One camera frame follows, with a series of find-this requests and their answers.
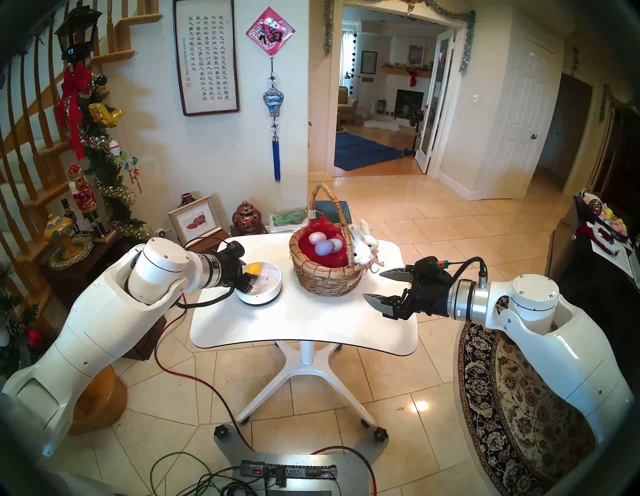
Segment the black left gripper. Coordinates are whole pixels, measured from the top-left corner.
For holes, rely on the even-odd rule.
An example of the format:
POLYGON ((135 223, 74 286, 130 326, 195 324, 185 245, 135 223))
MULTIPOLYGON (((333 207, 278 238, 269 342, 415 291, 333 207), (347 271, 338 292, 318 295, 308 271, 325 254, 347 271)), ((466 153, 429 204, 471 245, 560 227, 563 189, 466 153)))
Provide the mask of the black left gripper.
POLYGON ((259 295, 261 293, 261 283, 256 280, 256 274, 243 271, 245 262, 241 257, 243 251, 219 251, 219 287, 232 287, 244 295, 259 295))

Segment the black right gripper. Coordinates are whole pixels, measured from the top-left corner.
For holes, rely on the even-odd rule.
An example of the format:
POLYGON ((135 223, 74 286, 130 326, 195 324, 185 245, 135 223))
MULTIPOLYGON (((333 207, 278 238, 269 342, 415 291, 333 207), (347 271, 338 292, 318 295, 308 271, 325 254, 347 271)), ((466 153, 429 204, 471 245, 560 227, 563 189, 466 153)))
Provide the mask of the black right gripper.
POLYGON ((449 317, 448 297, 453 276, 447 272, 448 260, 424 257, 414 264, 379 272, 380 277, 409 284, 407 297, 363 293, 364 300, 385 318, 407 320, 411 314, 424 313, 449 317))

